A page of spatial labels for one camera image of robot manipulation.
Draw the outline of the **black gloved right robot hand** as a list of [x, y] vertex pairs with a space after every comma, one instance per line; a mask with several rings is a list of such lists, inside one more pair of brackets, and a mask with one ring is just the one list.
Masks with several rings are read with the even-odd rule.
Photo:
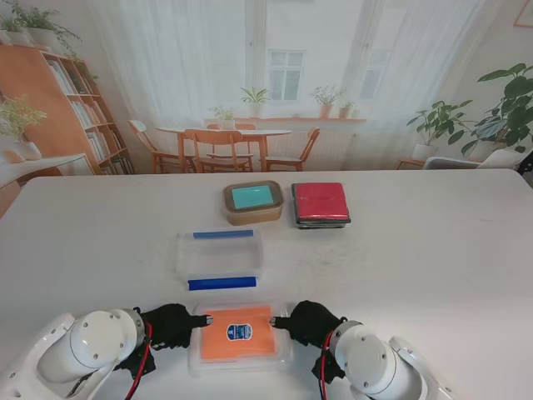
[[334, 316], [324, 305], [305, 300], [294, 307], [289, 317], [273, 317], [271, 325], [288, 331], [290, 338], [303, 346], [321, 348], [327, 335], [345, 321], [345, 317]]

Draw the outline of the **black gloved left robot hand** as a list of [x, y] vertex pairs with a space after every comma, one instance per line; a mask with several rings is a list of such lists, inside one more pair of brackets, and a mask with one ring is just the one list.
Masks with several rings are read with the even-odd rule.
[[212, 324], [209, 315], [191, 315], [185, 306], [168, 303], [141, 314], [145, 323], [152, 327], [151, 345], [155, 350], [165, 348], [188, 348], [192, 331]]

